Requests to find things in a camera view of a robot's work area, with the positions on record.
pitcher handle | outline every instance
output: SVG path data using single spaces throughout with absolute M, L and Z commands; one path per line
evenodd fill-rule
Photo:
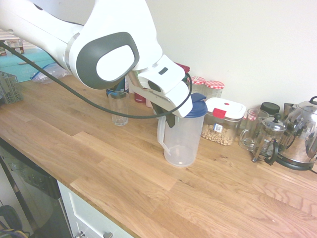
M 166 117 L 160 117 L 158 119 L 158 142 L 163 147 L 163 149 L 170 155 L 168 147 L 164 144 L 164 135 L 165 135 L 165 122 Z
M 249 130 L 244 129 L 244 130 L 241 132 L 241 134 L 240 134 L 240 140 L 243 140 L 243 139 L 244 139 L 244 135 L 245 135 L 245 133 L 246 133 L 247 131 L 249 131 Z
M 276 140 L 273 140 L 273 154 L 271 156 L 271 158 L 265 158 L 264 161 L 269 164 L 272 165 L 275 160 L 277 159 L 277 155 L 278 155 L 278 143 Z

dish rack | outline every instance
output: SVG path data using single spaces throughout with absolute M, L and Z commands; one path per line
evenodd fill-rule
M 15 103 L 23 99 L 18 79 L 15 75 L 0 71 L 0 94 L 6 104 Z

chickpeas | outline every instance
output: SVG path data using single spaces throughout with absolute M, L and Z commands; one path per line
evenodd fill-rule
M 205 124 L 202 130 L 202 137 L 214 141 L 220 145 L 231 145 L 233 142 L 233 131 L 227 128 L 223 128 L 221 132 L 213 130 L 213 125 Z

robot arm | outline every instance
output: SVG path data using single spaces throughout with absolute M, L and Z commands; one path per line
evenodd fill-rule
M 84 26 L 29 0 L 0 0 L 0 15 L 0 29 L 42 48 L 88 87 L 107 89 L 129 74 L 136 93 L 168 111 L 189 93 L 184 70 L 162 53 L 145 0 L 95 0 Z M 191 109 L 189 99 L 174 114 Z

glass mug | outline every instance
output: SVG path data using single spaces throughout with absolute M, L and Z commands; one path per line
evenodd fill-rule
M 240 134 L 240 147 L 252 151 L 256 137 L 260 132 L 261 122 L 268 118 L 269 114 L 258 108 L 251 108 L 247 111 L 246 128 Z

